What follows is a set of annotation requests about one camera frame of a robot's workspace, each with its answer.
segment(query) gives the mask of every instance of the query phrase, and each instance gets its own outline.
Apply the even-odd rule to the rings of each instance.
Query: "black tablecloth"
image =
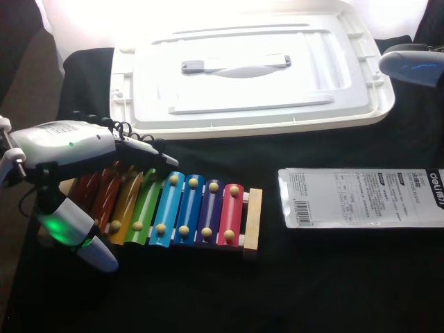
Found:
[[[108,116],[111,61],[112,49],[67,59],[59,119],[72,110]],[[256,263],[129,244],[110,277],[61,248],[40,248],[31,221],[4,332],[442,332],[442,230],[288,230],[280,209],[279,169],[425,168],[439,160],[441,95],[393,86],[395,107],[372,126],[167,143],[185,174],[264,190]]]

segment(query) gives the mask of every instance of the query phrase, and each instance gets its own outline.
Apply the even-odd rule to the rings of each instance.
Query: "xylophone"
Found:
[[[68,197],[95,219],[112,244],[203,246],[256,256],[261,189],[248,193],[239,184],[177,171],[157,179],[155,169],[143,173],[119,162],[71,186],[62,183],[61,189],[67,186]]]

